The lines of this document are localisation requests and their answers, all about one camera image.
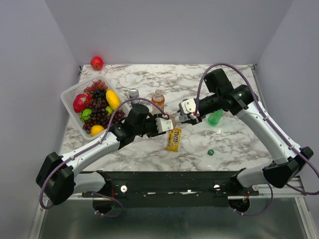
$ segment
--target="cable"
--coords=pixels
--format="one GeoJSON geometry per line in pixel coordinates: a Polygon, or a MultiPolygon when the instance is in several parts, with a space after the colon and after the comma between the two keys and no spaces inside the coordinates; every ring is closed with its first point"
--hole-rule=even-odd
{"type": "MultiPolygon", "coordinates": [[[[163,114],[163,115],[167,115],[160,107],[158,107],[156,104],[154,104],[152,101],[148,100],[148,99],[144,99],[144,98],[131,98],[131,99],[128,99],[128,100],[125,100],[123,101],[115,110],[114,112],[112,113],[112,116],[110,118],[110,122],[112,122],[114,116],[115,116],[115,113],[119,110],[120,107],[122,107],[122,105],[124,105],[125,103],[129,102],[129,101],[133,101],[133,100],[141,100],[141,101],[147,101],[149,103],[151,103],[152,105],[154,105],[156,108],[158,108],[160,110],[160,112],[163,114]]],[[[111,127],[111,124],[108,125],[108,127],[106,128],[106,131],[103,135],[103,137],[101,138],[101,141],[105,140],[107,134],[109,133],[109,130],[110,130],[110,127],[111,127]]],[[[39,203],[41,205],[42,208],[44,209],[50,209],[53,207],[53,204],[49,205],[49,206],[46,206],[44,203],[43,203],[43,195],[44,195],[44,190],[46,188],[46,185],[48,184],[49,180],[51,179],[51,177],[65,164],[67,164],[68,162],[70,162],[74,157],[77,157],[89,150],[91,150],[92,148],[96,147],[97,145],[99,145],[100,142],[96,142],[95,144],[77,152],[76,154],[73,155],[73,157],[69,157],[68,159],[66,159],[64,162],[60,163],[56,168],[54,168],[52,170],[52,172],[47,176],[47,178],[45,179],[43,185],[42,185],[42,188],[41,188],[41,192],[40,192],[40,197],[39,197],[39,203]]]]}
{"type": "Polygon", "coordinates": [[[269,204],[267,205],[267,207],[264,208],[264,210],[258,212],[258,213],[242,213],[242,212],[239,212],[237,211],[236,209],[234,210],[235,213],[238,213],[239,215],[242,215],[242,216],[248,216],[248,217],[252,217],[252,216],[259,216],[265,212],[267,212],[269,209],[270,209],[270,206],[272,205],[273,203],[273,199],[274,199],[274,191],[273,189],[271,188],[270,184],[267,184],[268,187],[270,188],[270,193],[271,193],[271,197],[270,197],[270,201],[269,201],[269,204]]]}
{"type": "MultiPolygon", "coordinates": [[[[243,73],[241,73],[236,67],[228,64],[228,63],[216,63],[216,64],[213,64],[211,65],[210,67],[208,67],[203,75],[201,76],[200,78],[200,81],[199,81],[199,85],[198,85],[198,90],[197,90],[197,97],[196,97],[196,109],[195,109],[195,114],[197,114],[197,111],[198,111],[198,107],[199,107],[199,94],[200,94],[200,89],[201,89],[201,85],[204,81],[204,78],[206,76],[206,74],[208,73],[208,71],[210,71],[210,69],[212,69],[213,67],[216,67],[216,66],[227,66],[231,69],[233,69],[234,71],[236,71],[242,78],[243,80],[246,82],[251,94],[252,94],[252,97],[254,99],[254,102],[256,103],[256,106],[259,110],[259,112],[262,114],[262,116],[264,117],[264,119],[267,121],[267,123],[273,128],[273,130],[280,136],[280,138],[288,145],[288,147],[293,151],[295,152],[303,161],[305,161],[309,166],[310,168],[315,172],[315,174],[317,175],[317,177],[319,178],[319,171],[316,169],[316,167],[313,165],[313,163],[311,163],[306,157],[304,157],[290,142],[288,139],[286,139],[286,137],[280,132],[280,130],[270,121],[270,119],[267,117],[266,113],[263,111],[263,109],[260,107],[259,103],[258,103],[258,99],[250,85],[250,83],[248,82],[247,78],[244,76],[243,73]]],[[[303,194],[306,194],[306,195],[319,195],[319,190],[317,192],[306,192],[306,191],[302,191],[290,184],[287,183],[287,186],[296,190],[297,192],[300,192],[300,193],[303,193],[303,194]]]]}
{"type": "Polygon", "coordinates": [[[95,210],[95,208],[94,208],[94,211],[95,211],[94,214],[101,215],[102,217],[105,217],[105,218],[117,218],[117,217],[119,217],[119,216],[124,212],[124,206],[123,206],[123,204],[122,204],[119,200],[117,200],[117,199],[115,199],[115,198],[111,198],[111,197],[105,196],[105,195],[102,195],[102,194],[100,194],[100,193],[96,193],[96,192],[90,192],[90,193],[93,193],[93,194],[95,194],[95,195],[97,195],[97,196],[100,196],[100,197],[102,197],[102,198],[110,199],[110,200],[116,202],[117,204],[119,204],[120,207],[122,208],[121,212],[120,212],[119,214],[117,214],[117,215],[107,215],[107,214],[103,214],[103,213],[100,213],[98,210],[95,210]]]}

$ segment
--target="green bottle cap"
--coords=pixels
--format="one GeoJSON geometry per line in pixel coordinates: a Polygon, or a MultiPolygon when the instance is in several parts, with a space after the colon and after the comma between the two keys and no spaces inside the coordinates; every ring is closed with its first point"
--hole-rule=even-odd
{"type": "Polygon", "coordinates": [[[210,149],[207,153],[209,156],[213,156],[215,152],[214,152],[214,150],[210,149]]]}

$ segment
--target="yellow lemon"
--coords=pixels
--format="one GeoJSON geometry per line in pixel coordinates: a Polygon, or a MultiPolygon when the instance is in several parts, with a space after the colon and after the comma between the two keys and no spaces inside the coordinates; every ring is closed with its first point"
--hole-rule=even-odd
{"type": "Polygon", "coordinates": [[[95,136],[97,135],[98,133],[102,132],[104,130],[104,128],[100,125],[94,125],[92,126],[91,128],[91,135],[92,136],[95,136]]]}
{"type": "Polygon", "coordinates": [[[120,100],[114,91],[108,90],[105,96],[112,110],[115,110],[120,105],[120,100]]]}

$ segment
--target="red apple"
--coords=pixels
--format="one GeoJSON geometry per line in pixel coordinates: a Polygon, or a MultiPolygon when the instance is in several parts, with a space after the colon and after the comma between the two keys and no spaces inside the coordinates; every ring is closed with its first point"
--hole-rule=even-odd
{"type": "Polygon", "coordinates": [[[77,95],[73,102],[73,109],[75,113],[80,113],[84,110],[91,100],[92,97],[86,93],[77,95]]]}
{"type": "Polygon", "coordinates": [[[103,64],[104,62],[101,57],[95,56],[91,60],[91,66],[97,71],[100,71],[102,69],[103,64]]]}

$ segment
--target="orange juice bottle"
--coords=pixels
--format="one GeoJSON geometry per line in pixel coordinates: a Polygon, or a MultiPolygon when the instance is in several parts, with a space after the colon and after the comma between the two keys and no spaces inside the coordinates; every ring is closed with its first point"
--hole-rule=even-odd
{"type": "MultiPolygon", "coordinates": [[[[155,103],[158,107],[160,107],[164,111],[164,103],[165,97],[162,94],[161,90],[156,90],[154,95],[152,96],[152,102],[155,103]]],[[[154,114],[161,114],[158,108],[152,105],[153,115],[154,114]]]]}

